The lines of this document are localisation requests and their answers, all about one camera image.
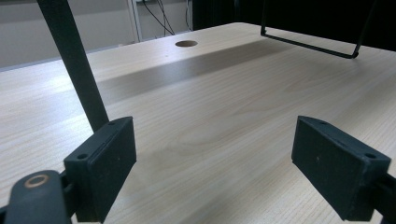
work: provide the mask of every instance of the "black pole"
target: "black pole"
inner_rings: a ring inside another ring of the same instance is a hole
[[[108,123],[105,106],[67,0],[37,0],[94,132]]]

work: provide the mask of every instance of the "gray wall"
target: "gray wall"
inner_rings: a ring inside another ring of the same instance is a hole
[[[85,50],[137,42],[127,1],[69,0]],[[163,4],[174,31],[188,31],[186,1],[163,0]],[[162,21],[163,14],[157,2],[149,0],[147,5]],[[137,3],[137,12],[143,40],[163,36],[163,28],[141,3]],[[0,71],[58,57],[58,50],[35,1],[0,3]]]

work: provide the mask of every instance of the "wood grain surface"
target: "wood grain surface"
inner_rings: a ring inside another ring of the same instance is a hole
[[[350,52],[353,46],[271,30]],[[175,46],[193,40],[191,48]],[[89,55],[110,119],[134,117],[137,163],[106,223],[343,223],[291,163],[298,115],[396,159],[396,53],[355,60],[234,23]],[[91,134],[62,61],[0,73],[0,206],[62,171]],[[389,172],[396,175],[395,162]],[[372,223],[379,223],[375,213]]]

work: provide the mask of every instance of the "wooden table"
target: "wooden table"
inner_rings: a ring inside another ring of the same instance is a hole
[[[176,47],[180,40],[198,45]],[[396,159],[394,52],[363,47],[346,60],[235,23],[89,60],[110,119],[134,116],[137,163],[106,223],[342,223],[291,163],[298,115],[327,120]],[[92,131],[62,61],[0,78],[3,206],[23,176],[62,171]],[[396,175],[395,162],[389,172]]]

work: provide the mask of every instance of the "light wood tabletop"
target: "light wood tabletop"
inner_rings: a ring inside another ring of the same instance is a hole
[[[198,45],[177,47],[182,40]],[[395,52],[362,47],[347,60],[233,23],[89,60],[110,119],[134,117],[137,163],[106,223],[343,223],[291,163],[298,115],[326,120],[396,159]],[[2,72],[0,80],[4,206],[25,175],[61,172],[92,130],[62,61]],[[396,175],[395,162],[389,172]],[[372,223],[380,218],[375,213]]]

